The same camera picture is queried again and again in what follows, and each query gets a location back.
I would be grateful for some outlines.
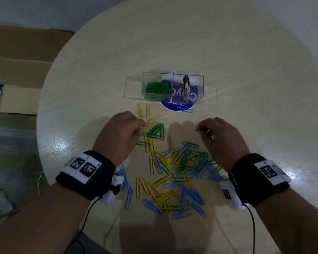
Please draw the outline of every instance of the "plastic box compartment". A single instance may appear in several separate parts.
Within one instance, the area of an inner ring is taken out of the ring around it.
[[[190,95],[184,95],[183,78],[187,75],[190,80]],[[172,88],[170,94],[148,93],[148,83],[161,82]],[[204,97],[204,75],[199,73],[171,71],[162,69],[145,69],[142,77],[141,95],[147,102],[174,102],[198,104]]]

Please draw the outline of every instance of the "left hand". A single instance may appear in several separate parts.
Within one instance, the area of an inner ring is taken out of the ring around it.
[[[116,114],[110,119],[94,142],[93,151],[104,155],[115,167],[129,156],[139,140],[140,127],[146,125],[130,111]]]

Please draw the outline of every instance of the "hand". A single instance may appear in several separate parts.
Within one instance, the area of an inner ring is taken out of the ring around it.
[[[146,123],[130,111],[116,114],[98,135],[92,150],[104,155],[116,167],[129,156]]]
[[[198,124],[197,131],[213,160],[228,173],[239,159],[250,154],[239,131],[223,119],[205,119]]]

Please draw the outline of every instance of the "pile of paper clips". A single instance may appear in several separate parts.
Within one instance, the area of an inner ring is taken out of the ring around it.
[[[144,119],[141,106],[137,106],[138,115]],[[154,174],[155,170],[159,174],[165,172],[166,176],[151,184],[143,177],[136,179],[136,198],[141,195],[146,196],[142,204],[156,214],[167,212],[172,214],[172,219],[181,219],[190,217],[191,209],[194,209],[202,218],[206,214],[202,209],[205,202],[196,188],[192,187],[191,179],[205,179],[212,181],[224,180],[217,174],[221,167],[214,161],[208,160],[207,152],[199,152],[199,145],[191,142],[181,142],[182,147],[166,150],[161,153],[157,152],[154,145],[154,139],[164,140],[164,124],[158,123],[150,126],[160,115],[151,117],[151,107],[146,106],[147,126],[142,128],[144,141],[138,141],[137,145],[145,146],[145,152],[149,156],[149,172]],[[123,165],[120,167],[120,175],[123,175],[125,181],[121,190],[128,190],[125,209],[129,209],[133,189],[131,188]],[[159,192],[159,186],[163,186],[164,193]],[[179,193],[168,188],[178,188]]]

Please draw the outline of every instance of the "forearm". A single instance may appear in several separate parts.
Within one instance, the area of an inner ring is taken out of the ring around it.
[[[89,204],[55,183],[0,226],[0,253],[63,253]]]
[[[282,253],[318,253],[318,210],[294,190],[268,197],[256,211]]]

